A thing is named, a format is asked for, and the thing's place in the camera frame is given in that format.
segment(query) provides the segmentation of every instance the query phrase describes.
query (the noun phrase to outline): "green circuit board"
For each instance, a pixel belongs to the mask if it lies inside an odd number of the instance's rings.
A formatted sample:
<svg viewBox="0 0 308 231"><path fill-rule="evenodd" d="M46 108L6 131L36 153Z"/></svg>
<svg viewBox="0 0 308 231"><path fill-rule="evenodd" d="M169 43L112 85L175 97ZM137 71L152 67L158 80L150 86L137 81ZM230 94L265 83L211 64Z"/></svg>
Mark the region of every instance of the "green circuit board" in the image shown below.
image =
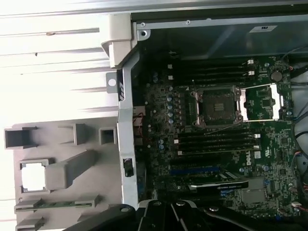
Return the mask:
<svg viewBox="0 0 308 231"><path fill-rule="evenodd" d="M290 168L295 144L291 136L293 103L289 70L278 57L251 58L248 62L247 73L252 76L248 74L243 81L232 84L196 81L204 69L190 83L186 79L179 83L176 64L168 63L154 77L153 73L149 77L142 74L142 84L134 90L145 88L141 91L145 100L142 135L140 130L135 133L135 141L142 139L139 145L135 144L136 155L147 167L148 180L142 190L147 193L141 193L143 199L200 202L215 198L256 218L296 215L291 207L291 202L298 198L296 179ZM274 72L281 73L281 79L273 81ZM196 106L199 92L202 100ZM238 99L236 104L241 106L241 112L246 110L245 115L239 117L239 108L233 107L234 99ZM181 161L176 171L172 171L174 160ZM213 171L191 172L210 167ZM183 169L190 171L178 174ZM243 178L249 186L215 189L204 193L204 197L201 191L196 199L192 184L224 180L225 171Z"/></svg>

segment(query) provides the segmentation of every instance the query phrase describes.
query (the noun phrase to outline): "chip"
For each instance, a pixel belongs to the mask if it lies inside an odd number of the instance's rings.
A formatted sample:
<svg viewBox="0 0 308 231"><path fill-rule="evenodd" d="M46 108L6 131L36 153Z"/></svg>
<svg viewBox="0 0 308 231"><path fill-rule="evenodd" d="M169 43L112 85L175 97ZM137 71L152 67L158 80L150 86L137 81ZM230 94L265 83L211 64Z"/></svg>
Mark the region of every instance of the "chip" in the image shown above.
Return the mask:
<svg viewBox="0 0 308 231"><path fill-rule="evenodd" d="M279 169L279 175L286 175L287 174L287 171L282 168L282 169Z"/></svg>
<svg viewBox="0 0 308 231"><path fill-rule="evenodd" d="M280 143L281 144L287 144L288 143L288 139L287 138L281 138L280 139Z"/></svg>
<svg viewBox="0 0 308 231"><path fill-rule="evenodd" d="M236 101L232 88L203 92L202 114L208 125L232 124L236 119Z"/></svg>
<svg viewBox="0 0 308 231"><path fill-rule="evenodd" d="M263 106L263 107L271 107L271 101L270 101L270 99L264 99L264 100L262 100L262 106Z"/></svg>
<svg viewBox="0 0 308 231"><path fill-rule="evenodd" d="M233 207L233 201L225 201L226 207Z"/></svg>

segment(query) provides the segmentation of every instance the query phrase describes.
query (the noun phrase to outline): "motherboard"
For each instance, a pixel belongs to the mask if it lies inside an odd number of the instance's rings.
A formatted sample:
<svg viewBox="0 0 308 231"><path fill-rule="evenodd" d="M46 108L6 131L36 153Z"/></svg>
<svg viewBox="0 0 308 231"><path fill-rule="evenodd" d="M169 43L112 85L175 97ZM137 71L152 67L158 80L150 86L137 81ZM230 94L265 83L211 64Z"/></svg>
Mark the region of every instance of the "motherboard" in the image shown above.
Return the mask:
<svg viewBox="0 0 308 231"><path fill-rule="evenodd" d="M133 81L140 200L296 215L290 70L279 57L144 66Z"/></svg>

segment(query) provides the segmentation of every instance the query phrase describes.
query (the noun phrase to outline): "ram slot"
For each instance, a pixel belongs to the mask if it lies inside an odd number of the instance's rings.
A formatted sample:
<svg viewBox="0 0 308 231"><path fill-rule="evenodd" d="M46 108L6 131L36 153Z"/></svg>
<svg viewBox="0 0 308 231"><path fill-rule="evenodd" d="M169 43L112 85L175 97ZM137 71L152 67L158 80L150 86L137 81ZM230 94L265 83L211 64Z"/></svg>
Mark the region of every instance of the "ram slot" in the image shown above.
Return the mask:
<svg viewBox="0 0 308 231"><path fill-rule="evenodd" d="M259 149L259 136L249 130L229 130L206 135L182 133L177 138L178 155L207 154Z"/></svg>

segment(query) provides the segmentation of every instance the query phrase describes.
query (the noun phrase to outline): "cable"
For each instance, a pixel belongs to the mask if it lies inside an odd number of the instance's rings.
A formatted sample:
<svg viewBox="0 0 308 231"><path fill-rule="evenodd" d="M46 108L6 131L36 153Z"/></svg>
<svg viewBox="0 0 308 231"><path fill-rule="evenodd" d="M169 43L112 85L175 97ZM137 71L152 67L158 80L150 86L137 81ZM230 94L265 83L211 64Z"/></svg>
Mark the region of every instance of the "cable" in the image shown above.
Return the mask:
<svg viewBox="0 0 308 231"><path fill-rule="evenodd" d="M290 66L289 64L287 64L287 63L285 62L285 60L284 60L285 57L286 57L287 55L289 55L289 54L295 52L295 51L298 51L298 50L301 50L301 49L304 49L304 48L307 48L307 47L308 47L308 44L306 44L306 45L304 45L304 46L301 46L301 47L297 47L297 48L295 48L295 49L293 49L293 50L288 51L286 54L284 54L284 55L282 56L281 61L282 61L283 64L286 65L288 68L291 68L291 70L293 70L293 67Z"/></svg>
<svg viewBox="0 0 308 231"><path fill-rule="evenodd" d="M295 125L298 124L300 121L302 121L304 118L306 118L308 116L308 111L306 111L305 113L303 113L303 115L301 115L300 117L297 118L297 120L295 120L291 126L291 135L294 138L294 143L296 145L296 147L299 149L299 151L301 152L301 154L308 160L308 155L303 151L303 149L300 147L296 135L295 135Z"/></svg>
<svg viewBox="0 0 308 231"><path fill-rule="evenodd" d="M291 82L292 86L308 86L307 82Z"/></svg>
<svg viewBox="0 0 308 231"><path fill-rule="evenodd" d="M292 161L291 161L291 166L290 166L290 168L291 168L291 170L292 170L292 175L293 175L294 178L297 178L296 174L294 173L295 158L296 158L297 156L301 156L300 154L301 154L301 152L295 152L294 155L293 155Z"/></svg>
<svg viewBox="0 0 308 231"><path fill-rule="evenodd" d="M300 110L300 112L297 114L297 117L295 117L293 120L298 120L300 115L303 113L303 111L308 107L308 102L303 106L303 108Z"/></svg>
<svg viewBox="0 0 308 231"><path fill-rule="evenodd" d="M295 136L295 138L297 139L298 137L300 137L300 136L302 136L302 135L304 135L304 134L308 134L308 131L302 131L302 132L298 133L298 134Z"/></svg>

